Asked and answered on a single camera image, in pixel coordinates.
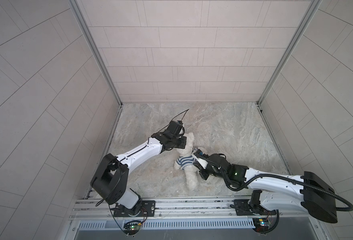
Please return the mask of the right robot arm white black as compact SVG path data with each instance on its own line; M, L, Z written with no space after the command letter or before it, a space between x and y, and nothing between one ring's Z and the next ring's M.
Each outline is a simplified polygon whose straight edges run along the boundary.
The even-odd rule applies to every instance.
M247 166L230 164L224 154L206 155L202 151L194 154L195 166L200 176L222 178L226 187L238 192L252 189L257 200L250 202L258 210L292 210L307 212L312 217L326 222L337 223L334 189L312 172L303 175L276 175Z

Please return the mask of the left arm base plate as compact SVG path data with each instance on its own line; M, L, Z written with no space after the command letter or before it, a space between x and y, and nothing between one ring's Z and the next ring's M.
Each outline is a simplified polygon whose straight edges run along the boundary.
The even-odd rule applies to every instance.
M153 217L156 201L140 200L132 209L117 204L113 209L114 217Z

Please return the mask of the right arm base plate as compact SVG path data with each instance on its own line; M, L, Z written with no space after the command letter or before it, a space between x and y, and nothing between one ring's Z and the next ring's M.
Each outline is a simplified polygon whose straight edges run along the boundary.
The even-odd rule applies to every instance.
M238 216L267 216L276 215L276 210L268 211L260 205L259 200L234 200L231 208Z

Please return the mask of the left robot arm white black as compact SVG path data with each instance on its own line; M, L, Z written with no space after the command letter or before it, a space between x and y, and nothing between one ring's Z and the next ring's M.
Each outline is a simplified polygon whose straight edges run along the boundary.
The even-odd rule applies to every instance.
M105 155L90 181L91 188L109 205L118 203L130 215L137 215L142 198L127 188L129 174L154 156L174 148L184 149L186 139L182 121L170 121L163 132L152 134L138 147L118 156Z

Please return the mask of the blue white striped knit sweater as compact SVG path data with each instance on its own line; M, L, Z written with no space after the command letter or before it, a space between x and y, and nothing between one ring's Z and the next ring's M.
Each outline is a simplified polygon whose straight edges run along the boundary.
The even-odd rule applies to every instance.
M180 156L175 162L176 168L184 170L184 168L187 166L193 166L194 161L195 161L194 155L185 156L185 157Z

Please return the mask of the white plush teddy bear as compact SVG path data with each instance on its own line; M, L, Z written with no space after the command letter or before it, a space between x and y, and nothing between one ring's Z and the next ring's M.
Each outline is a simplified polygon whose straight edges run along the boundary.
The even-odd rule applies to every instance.
M194 140L195 140L194 134L193 133L187 133L184 136L187 137L185 148L184 149L176 149L176 151L179 154L179 157L180 156L185 157L185 156L193 155L194 150L197 149L193 145L194 144ZM176 168L176 163L174 163L174 168L176 170L182 170L182 169L177 169ZM187 186L188 190L189 191L194 191L197 188L197 186L198 186L198 178L197 178L197 173L196 173L198 171L198 168L195 167L194 165L193 166L187 166L182 171L184 171L184 173L185 173L186 186Z

